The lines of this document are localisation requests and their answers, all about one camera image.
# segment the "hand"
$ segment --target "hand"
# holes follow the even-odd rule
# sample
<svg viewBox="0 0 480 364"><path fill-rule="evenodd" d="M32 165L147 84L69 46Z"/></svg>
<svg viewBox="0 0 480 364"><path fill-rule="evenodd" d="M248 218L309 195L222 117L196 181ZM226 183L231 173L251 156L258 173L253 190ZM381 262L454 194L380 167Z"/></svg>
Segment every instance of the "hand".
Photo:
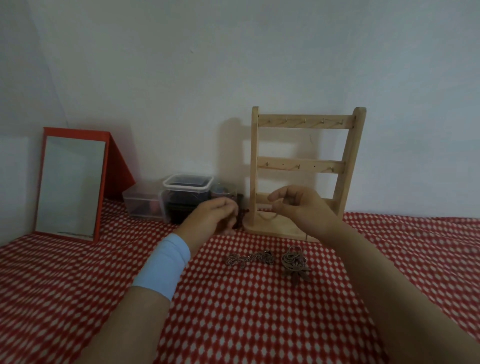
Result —
<svg viewBox="0 0 480 364"><path fill-rule="evenodd" d="M233 235L239 207L229 198L220 197L202 202L175 230L190 248L192 256L213 234Z"/></svg>
<svg viewBox="0 0 480 364"><path fill-rule="evenodd" d="M285 186L273 191L268 200L275 201L272 208L276 213L291 219L300 230L323 243L342 225L337 215L311 188Z"/></svg>

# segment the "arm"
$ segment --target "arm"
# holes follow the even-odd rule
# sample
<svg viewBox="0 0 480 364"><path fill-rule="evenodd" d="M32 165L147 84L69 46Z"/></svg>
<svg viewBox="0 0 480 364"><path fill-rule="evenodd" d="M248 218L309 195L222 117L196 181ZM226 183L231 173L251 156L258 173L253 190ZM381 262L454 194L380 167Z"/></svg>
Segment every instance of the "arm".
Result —
<svg viewBox="0 0 480 364"><path fill-rule="evenodd" d="M275 212L292 219L342 259L394 363L480 363L480 345L373 244L342 222L316 191L287 186L268 199L275 201Z"/></svg>
<svg viewBox="0 0 480 364"><path fill-rule="evenodd" d="M151 363L170 301L190 256L214 234L233 234L237 204L228 198L201 203L153 251L122 301L77 364Z"/></svg>

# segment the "wooden jewelry stand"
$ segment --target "wooden jewelry stand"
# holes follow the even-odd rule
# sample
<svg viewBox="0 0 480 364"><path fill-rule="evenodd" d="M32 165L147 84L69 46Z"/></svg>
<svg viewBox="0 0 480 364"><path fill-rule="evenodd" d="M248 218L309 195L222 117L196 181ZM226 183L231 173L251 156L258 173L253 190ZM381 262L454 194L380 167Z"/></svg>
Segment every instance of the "wooden jewelry stand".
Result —
<svg viewBox="0 0 480 364"><path fill-rule="evenodd" d="M252 108L250 204L249 212L243 218L244 229L260 235L316 241L297 228L292 220L281 215L276 216L274 212L257 211L257 203L271 204L267 200L268 193L258 192L257 171L259 168L338 174L333 198L324 200L338 217L342 218L366 114L366 108L355 108L352 115L260 115L258 106L254 106ZM258 156L258 128L348 129L348 136L342 160L338 161L261 157Z"/></svg>

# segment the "light blue wristband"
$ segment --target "light blue wristband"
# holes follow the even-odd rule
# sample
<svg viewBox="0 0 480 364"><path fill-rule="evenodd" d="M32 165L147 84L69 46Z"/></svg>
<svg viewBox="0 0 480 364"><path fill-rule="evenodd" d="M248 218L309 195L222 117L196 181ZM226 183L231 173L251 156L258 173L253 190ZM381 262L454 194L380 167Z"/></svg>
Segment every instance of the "light blue wristband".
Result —
<svg viewBox="0 0 480 364"><path fill-rule="evenodd" d="M132 286L157 291L171 301L189 260L187 244L177 234L170 234L155 248Z"/></svg>

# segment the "red fabric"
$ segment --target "red fabric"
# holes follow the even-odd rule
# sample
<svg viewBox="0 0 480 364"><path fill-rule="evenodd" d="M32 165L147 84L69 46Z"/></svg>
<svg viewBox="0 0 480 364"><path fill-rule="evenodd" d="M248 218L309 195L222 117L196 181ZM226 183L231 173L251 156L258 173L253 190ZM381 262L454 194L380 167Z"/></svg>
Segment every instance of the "red fabric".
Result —
<svg viewBox="0 0 480 364"><path fill-rule="evenodd" d="M480 340L480 220L347 213L407 278ZM173 225L106 201L98 244L26 235L0 248L0 362L71 363L100 330ZM312 283L292 289L279 259L301 245ZM269 249L273 267L227 267L229 252ZM316 243L214 237L188 264L158 363L382 363L388 360L341 261Z"/></svg>

